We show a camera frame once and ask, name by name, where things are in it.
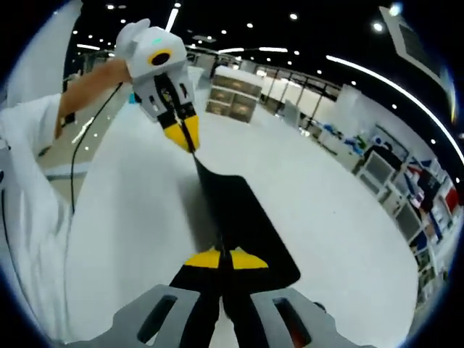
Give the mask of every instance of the white sleeve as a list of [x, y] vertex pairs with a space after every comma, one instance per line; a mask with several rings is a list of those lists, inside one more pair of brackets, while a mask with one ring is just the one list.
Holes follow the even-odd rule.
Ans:
[[2, 110], [4, 137], [23, 138], [35, 155], [52, 145], [60, 99], [61, 94], [55, 94]]

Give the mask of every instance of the white lab coat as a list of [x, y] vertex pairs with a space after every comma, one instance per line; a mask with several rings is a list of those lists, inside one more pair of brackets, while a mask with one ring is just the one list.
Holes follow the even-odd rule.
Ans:
[[65, 296], [69, 204], [36, 162], [54, 140], [61, 95], [0, 111], [0, 137], [11, 147], [14, 179], [5, 188], [8, 242], [0, 236], [0, 266], [24, 311], [50, 338], [71, 340]]

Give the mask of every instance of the white table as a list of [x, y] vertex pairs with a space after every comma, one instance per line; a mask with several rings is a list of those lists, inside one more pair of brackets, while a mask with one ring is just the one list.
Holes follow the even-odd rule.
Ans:
[[[258, 107], [250, 124], [202, 113], [210, 170], [244, 176], [299, 266], [294, 285], [357, 344], [397, 347], [413, 320], [417, 265], [393, 221], [357, 179]], [[156, 284], [169, 284], [212, 225], [190, 155], [136, 105], [107, 131], [80, 191], [67, 259], [76, 339], [91, 339]], [[223, 318], [211, 347], [237, 347]]]

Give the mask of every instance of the gray gripper base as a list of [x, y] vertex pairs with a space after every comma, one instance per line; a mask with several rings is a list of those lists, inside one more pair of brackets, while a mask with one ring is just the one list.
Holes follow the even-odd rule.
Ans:
[[[178, 348], [184, 328], [189, 319], [199, 293], [183, 289], [157, 285], [120, 309], [113, 317], [111, 329], [91, 341], [67, 344], [69, 348], [146, 348], [139, 337], [141, 329], [149, 321], [158, 321], [161, 328], [152, 345], [153, 348]], [[166, 302], [173, 304], [162, 322], [156, 314]]]
[[312, 303], [297, 290], [287, 288], [260, 292], [251, 295], [254, 306], [260, 316], [268, 340], [269, 348], [294, 348], [276, 304], [285, 302], [299, 317], [310, 336], [308, 348], [355, 348], [358, 345], [345, 339], [336, 331], [335, 320], [316, 304]]

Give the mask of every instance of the ceiling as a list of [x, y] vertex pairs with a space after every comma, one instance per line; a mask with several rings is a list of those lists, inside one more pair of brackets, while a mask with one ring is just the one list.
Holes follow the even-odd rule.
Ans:
[[[253, 56], [257, 63], [291, 68], [310, 75], [317, 75], [316, 71], [322, 70], [318, 77], [339, 85], [355, 80], [356, 88], [401, 117], [424, 140], [430, 143], [431, 139], [435, 139], [436, 144], [430, 145], [443, 167], [452, 176], [461, 177], [464, 181], [464, 167], [456, 151], [422, 110], [385, 83], [326, 59], [329, 54], [385, 76], [422, 101], [450, 133], [457, 135], [463, 132], [464, 122], [450, 122], [450, 105], [443, 88], [397, 55], [388, 32], [373, 30], [374, 21], [382, 22], [378, 7], [390, 7], [392, 1], [325, 0], [308, 4], [306, 1], [286, 0], [269, 5], [269, 1], [264, 0], [83, 0], [82, 16], [75, 26], [78, 34], [72, 36], [71, 46], [87, 44], [112, 49], [119, 30], [125, 25], [121, 20], [135, 22], [148, 17], [153, 25], [164, 28], [175, 2], [181, 3], [181, 7], [171, 31], [185, 44], [214, 50], [263, 46], [287, 48], [288, 53], [251, 50], [237, 55], [243, 59]], [[108, 9], [108, 4], [115, 8]], [[405, 0], [403, 5], [402, 16], [422, 35], [422, 39], [425, 38], [423, 42], [429, 47], [430, 54], [441, 54], [443, 65], [453, 71], [455, 84], [461, 92], [464, 69], [458, 62], [457, 52], [462, 51], [463, 43], [443, 39], [452, 37], [457, 30], [459, 20], [453, 15], [455, 11], [443, 1], [427, 6], [418, 0]], [[291, 20], [291, 13], [297, 14], [298, 19]], [[252, 23], [253, 28], [248, 28], [247, 23]], [[215, 42], [199, 45], [194, 36], [212, 36]], [[299, 51], [300, 55], [295, 55], [294, 51]], [[267, 62], [267, 58], [271, 58], [271, 63]]]

